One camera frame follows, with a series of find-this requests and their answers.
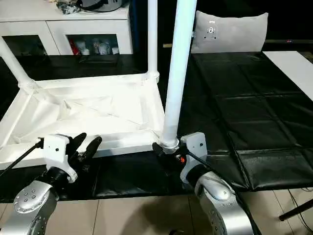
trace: black table surface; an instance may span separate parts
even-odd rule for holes
[[[146,58],[25,56],[18,58],[34,80],[145,72]],[[170,53],[159,55],[158,83],[165,104]],[[19,88],[5,63],[0,114]],[[179,135],[204,132],[207,161],[240,191],[313,186],[313,102],[262,53],[194,54],[188,69]],[[0,181],[0,202],[45,170],[16,168]],[[191,193],[153,152],[93,159],[89,173],[60,192],[61,200]]]

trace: white pipe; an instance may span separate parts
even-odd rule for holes
[[[17,79],[19,85],[33,82],[2,37],[0,37],[0,56]]]
[[[38,94],[41,94],[42,97],[38,96],[37,99],[42,98],[47,102],[64,105],[63,101],[51,95],[48,91],[41,89],[41,87],[39,87],[38,84],[27,75],[15,55],[12,53],[9,46],[4,41],[3,37],[0,37],[0,56],[3,58],[6,65],[9,67],[9,69],[17,79],[18,86],[21,89],[26,91],[28,94],[32,94],[34,91],[36,91]]]
[[[157,72],[157,0],[148,0],[148,72]]]
[[[174,149],[179,143],[177,128],[196,5],[197,0],[178,0],[177,2],[164,127],[160,139],[161,145],[167,149]]]

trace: floor tile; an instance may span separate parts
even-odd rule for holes
[[[288,192],[288,190],[276,190],[274,191],[276,194],[276,197],[281,205],[281,208],[283,212],[288,212],[292,210],[295,206],[292,202],[291,196]],[[301,205],[311,199],[313,199],[313,192],[305,192],[302,189],[290,189],[290,192],[294,196],[296,202],[298,205]],[[304,211],[302,213],[302,216],[307,223],[307,225],[313,229],[313,209],[309,209],[307,211]],[[291,226],[291,229],[294,233],[294,235],[307,235],[310,234],[308,233],[308,230],[304,227],[304,225],[301,223],[301,220],[299,216],[294,216],[290,219],[288,219],[288,222]]]
[[[92,235],[98,200],[58,202],[46,235]]]
[[[212,235],[212,227],[206,214],[203,212],[199,200],[195,195],[189,196],[190,210],[195,235]]]
[[[5,208],[6,208],[6,203],[1,203],[0,204],[0,220],[1,220],[1,217],[2,217],[2,214],[3,214],[3,212],[4,212],[4,210],[5,210]]]
[[[246,192],[243,197],[262,234],[292,235],[289,223],[278,218],[282,209],[273,191]]]
[[[0,228],[3,227],[3,225],[5,224],[7,219],[10,217],[12,211],[13,211],[13,204],[12,203],[6,204],[4,212],[3,212],[2,217],[0,219]]]
[[[188,196],[100,200],[94,235],[192,235]]]

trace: pillow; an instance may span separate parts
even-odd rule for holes
[[[261,51],[267,27],[268,13],[221,18],[197,11],[191,53]]]

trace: white metal frame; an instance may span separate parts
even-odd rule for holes
[[[169,86],[166,100],[165,122],[160,142],[167,149],[174,149],[178,145],[177,128],[179,113],[181,107],[182,93],[189,57],[191,35],[195,17],[197,0],[178,0],[175,20],[175,30],[173,39],[173,49],[171,58],[171,67],[169,75]],[[146,74],[116,76],[117,79],[131,79],[132,77],[146,76],[146,79],[158,80],[157,72],[157,0],[148,0],[148,72]],[[27,90],[36,90],[37,83],[34,82],[25,73],[22,66],[6,45],[3,38],[0,37],[0,55],[18,80],[19,87]],[[49,94],[44,94],[44,98],[53,100]]]

